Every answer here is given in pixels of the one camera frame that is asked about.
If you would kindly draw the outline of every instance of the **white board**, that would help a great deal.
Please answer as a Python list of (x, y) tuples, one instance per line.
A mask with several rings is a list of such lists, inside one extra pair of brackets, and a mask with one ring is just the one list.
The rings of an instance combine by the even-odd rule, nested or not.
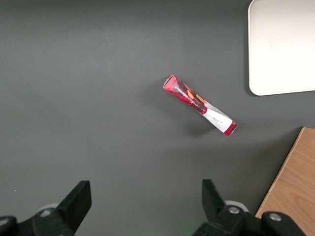
[(315, 0), (253, 0), (248, 13), (251, 91), (315, 90)]

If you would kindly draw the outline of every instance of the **cylindrical package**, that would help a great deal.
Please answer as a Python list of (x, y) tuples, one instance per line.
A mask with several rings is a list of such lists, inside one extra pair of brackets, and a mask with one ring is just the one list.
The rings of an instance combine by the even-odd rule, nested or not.
[(199, 111), (208, 121), (218, 128), (225, 135), (230, 136), (238, 125), (234, 120), (212, 106), (203, 97), (189, 88), (175, 75), (171, 75), (164, 83), (163, 88), (170, 94), (179, 98), (188, 105)]

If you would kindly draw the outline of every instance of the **bolt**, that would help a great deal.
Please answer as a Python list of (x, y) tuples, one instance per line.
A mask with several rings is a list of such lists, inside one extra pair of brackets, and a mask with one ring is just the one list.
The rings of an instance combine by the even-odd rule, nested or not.
[(279, 216), (278, 214), (275, 214), (275, 213), (271, 213), (269, 215), (270, 219), (274, 220), (274, 221), (281, 221), (281, 216)]
[(229, 209), (228, 209), (229, 212), (231, 212), (232, 214), (238, 214), (240, 213), (240, 210), (234, 206), (231, 206)]
[(51, 211), (50, 211), (49, 209), (46, 209), (46, 210), (44, 210), (44, 211), (40, 214), (40, 216), (41, 216), (41, 217), (45, 217), (45, 216), (47, 216), (47, 215), (50, 215), (50, 213), (51, 213)]
[(5, 218), (5, 219), (3, 219), (3, 220), (0, 220), (0, 226), (3, 226), (3, 225), (5, 225), (6, 223), (8, 223), (9, 222), (9, 219), (8, 218)]

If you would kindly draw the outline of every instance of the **wooden surface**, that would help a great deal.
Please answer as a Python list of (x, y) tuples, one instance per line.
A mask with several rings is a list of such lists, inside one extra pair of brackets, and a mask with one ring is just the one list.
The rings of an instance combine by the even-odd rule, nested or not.
[(315, 236), (315, 129), (302, 128), (256, 217), (266, 211), (291, 216)]

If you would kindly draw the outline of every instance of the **gray surface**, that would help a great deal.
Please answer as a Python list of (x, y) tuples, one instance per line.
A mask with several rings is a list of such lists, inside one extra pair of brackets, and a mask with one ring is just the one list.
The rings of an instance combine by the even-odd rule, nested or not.
[[(188, 236), (203, 178), (255, 212), (315, 97), (249, 91), (249, 2), (0, 0), (0, 214), (89, 179), (78, 236)], [(230, 137), (162, 89), (173, 73), (239, 122)]]

